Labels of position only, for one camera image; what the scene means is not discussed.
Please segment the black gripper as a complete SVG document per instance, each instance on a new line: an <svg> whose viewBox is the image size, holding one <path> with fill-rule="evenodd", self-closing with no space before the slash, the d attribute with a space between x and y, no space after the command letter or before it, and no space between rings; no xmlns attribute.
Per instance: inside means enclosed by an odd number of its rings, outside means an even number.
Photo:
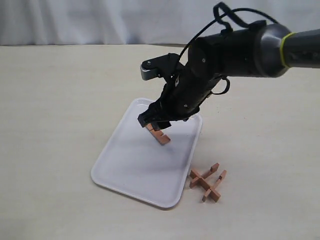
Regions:
<svg viewBox="0 0 320 240"><path fill-rule="evenodd" d="M171 120L183 120L199 111L200 105L220 81L217 73L203 72L196 76L190 64L186 64L173 81L170 90L160 101L152 102L146 111L138 115L142 128L151 124L156 130L171 127Z"/></svg>

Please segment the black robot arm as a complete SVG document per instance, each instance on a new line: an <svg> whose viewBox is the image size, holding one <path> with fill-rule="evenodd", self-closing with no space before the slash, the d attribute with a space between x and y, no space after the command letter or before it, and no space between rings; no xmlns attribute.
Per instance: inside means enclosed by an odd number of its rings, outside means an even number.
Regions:
<svg viewBox="0 0 320 240"><path fill-rule="evenodd" d="M168 53L141 63L143 80L165 80L159 98L137 118L142 127L163 130L172 121L187 121L229 77L277 78L290 68L319 68L320 32L256 21L242 30L198 37L188 47L187 62L179 59Z"/></svg>

